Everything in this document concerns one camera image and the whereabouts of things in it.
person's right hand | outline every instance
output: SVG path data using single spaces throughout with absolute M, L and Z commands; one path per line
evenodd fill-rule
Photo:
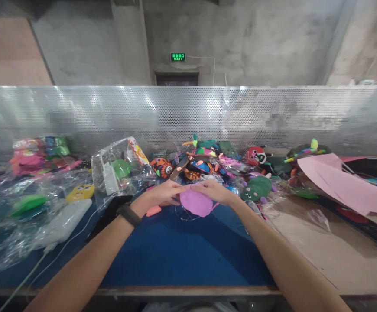
M 200 185 L 192 185 L 191 189 L 193 191 L 202 193 L 210 197 L 210 199 L 214 200 L 215 202 L 219 202 L 222 205 L 230 205 L 234 200 L 239 199 L 236 194 L 229 191 L 224 186 L 217 183 L 215 180 L 209 179 L 206 181 L 200 182 Z

green plush toy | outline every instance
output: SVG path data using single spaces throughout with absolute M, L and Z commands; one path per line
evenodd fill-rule
M 252 200 L 253 202 L 261 201 L 261 203 L 267 203 L 267 197 L 271 191 L 276 191 L 272 186 L 271 180 L 263 175 L 259 175 L 256 178 L 250 180 L 241 195 L 242 200 Z
M 208 141 L 200 141 L 197 139 L 197 134 L 193 134 L 193 141 L 186 142 L 182 144 L 184 145 L 193 145 L 195 148 L 207 148 L 211 149 L 212 147 L 218 148 L 219 146 L 216 145 L 216 140 L 208 140 Z

forearm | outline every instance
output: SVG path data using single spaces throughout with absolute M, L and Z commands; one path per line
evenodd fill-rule
M 142 217 L 148 206 L 141 198 L 131 208 Z M 53 277 L 25 311 L 81 311 L 132 231 L 128 221 L 117 217 Z
M 351 311 L 334 286 L 240 198 L 234 198 L 230 206 L 248 230 L 294 311 Z

black wristband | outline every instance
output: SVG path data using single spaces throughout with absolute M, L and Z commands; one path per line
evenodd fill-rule
M 141 218 L 130 208 L 131 203 L 123 204 L 119 207 L 117 215 L 124 217 L 134 228 L 136 228 L 141 223 Z

concrete wall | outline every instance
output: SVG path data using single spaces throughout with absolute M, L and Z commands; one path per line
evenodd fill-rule
M 358 0 L 328 85 L 377 82 L 377 0 Z
M 170 63 L 170 52 L 214 57 L 214 84 L 314 85 L 322 75 L 343 0 L 145 1 L 153 72 L 198 71 L 212 85 L 213 59 Z
M 109 2 L 54 2 L 32 26 L 56 85 L 123 84 Z
M 152 85 L 143 7 L 112 5 L 124 85 Z

